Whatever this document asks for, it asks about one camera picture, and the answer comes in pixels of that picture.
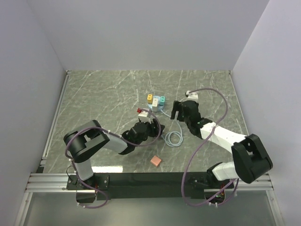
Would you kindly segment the round blue power strip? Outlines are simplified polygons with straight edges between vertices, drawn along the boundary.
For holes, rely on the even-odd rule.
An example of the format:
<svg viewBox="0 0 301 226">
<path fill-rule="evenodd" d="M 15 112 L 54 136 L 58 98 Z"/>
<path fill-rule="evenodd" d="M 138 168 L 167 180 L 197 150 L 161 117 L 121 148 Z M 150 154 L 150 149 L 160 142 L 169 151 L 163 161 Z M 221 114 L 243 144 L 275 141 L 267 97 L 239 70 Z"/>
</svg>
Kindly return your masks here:
<svg viewBox="0 0 301 226">
<path fill-rule="evenodd" d="M 165 96 L 154 96 L 152 94 L 149 94 L 147 96 L 147 104 L 148 107 L 153 111 L 153 112 L 160 112 L 164 109 L 165 106 Z"/>
</svg>

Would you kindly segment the white charger plug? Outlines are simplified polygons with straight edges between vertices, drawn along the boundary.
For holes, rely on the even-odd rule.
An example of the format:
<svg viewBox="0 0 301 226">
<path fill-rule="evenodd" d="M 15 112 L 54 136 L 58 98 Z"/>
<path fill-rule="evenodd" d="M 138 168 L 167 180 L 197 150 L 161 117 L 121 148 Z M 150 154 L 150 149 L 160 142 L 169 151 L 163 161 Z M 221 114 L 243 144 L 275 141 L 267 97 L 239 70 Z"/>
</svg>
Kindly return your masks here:
<svg viewBox="0 0 301 226">
<path fill-rule="evenodd" d="M 152 110 L 158 112 L 158 98 L 153 98 L 152 101 Z"/>
</svg>

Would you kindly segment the yellow charger plug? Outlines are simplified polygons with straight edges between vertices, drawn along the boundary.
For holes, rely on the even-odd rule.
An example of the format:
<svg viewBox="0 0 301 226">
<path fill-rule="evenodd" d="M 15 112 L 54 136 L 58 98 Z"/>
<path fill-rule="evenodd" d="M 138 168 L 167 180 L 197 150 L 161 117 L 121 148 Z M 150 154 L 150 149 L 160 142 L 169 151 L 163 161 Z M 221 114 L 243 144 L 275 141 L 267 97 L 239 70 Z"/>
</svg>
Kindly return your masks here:
<svg viewBox="0 0 301 226">
<path fill-rule="evenodd" d="M 152 94 L 148 94 L 147 95 L 147 103 L 148 104 L 152 104 L 152 101 L 153 101 L 153 95 Z"/>
</svg>

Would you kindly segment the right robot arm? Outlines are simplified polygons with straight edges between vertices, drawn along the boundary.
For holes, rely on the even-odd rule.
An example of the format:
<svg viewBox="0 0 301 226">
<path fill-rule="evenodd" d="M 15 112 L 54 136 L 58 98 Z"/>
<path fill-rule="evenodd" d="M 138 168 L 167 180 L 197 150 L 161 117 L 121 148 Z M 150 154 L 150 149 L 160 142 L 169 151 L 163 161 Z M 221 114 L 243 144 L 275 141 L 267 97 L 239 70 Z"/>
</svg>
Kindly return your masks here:
<svg viewBox="0 0 301 226">
<path fill-rule="evenodd" d="M 231 179 L 250 184 L 273 168 L 273 162 L 257 135 L 247 136 L 225 129 L 202 117 L 198 106 L 193 100 L 174 101 L 171 119 L 183 121 L 191 134 L 224 148 L 232 154 L 233 160 L 215 164 L 195 182 L 208 188 L 217 188 L 223 181 Z"/>
</svg>

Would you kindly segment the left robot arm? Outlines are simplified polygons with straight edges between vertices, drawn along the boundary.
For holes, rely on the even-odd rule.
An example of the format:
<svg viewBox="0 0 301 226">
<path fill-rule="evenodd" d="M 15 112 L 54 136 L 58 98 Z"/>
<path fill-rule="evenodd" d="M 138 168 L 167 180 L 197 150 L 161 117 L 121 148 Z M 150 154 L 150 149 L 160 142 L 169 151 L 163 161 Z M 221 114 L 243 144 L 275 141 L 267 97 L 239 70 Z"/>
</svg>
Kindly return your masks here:
<svg viewBox="0 0 301 226">
<path fill-rule="evenodd" d="M 100 149 L 105 148 L 119 155 L 127 155 L 149 137 L 161 136 L 164 128 L 165 126 L 156 119 L 153 119 L 153 122 L 138 121 L 130 130 L 119 136 L 104 132 L 99 122 L 92 120 L 67 133 L 63 140 L 79 175 L 78 185 L 83 189 L 96 187 L 90 158 Z"/>
</svg>

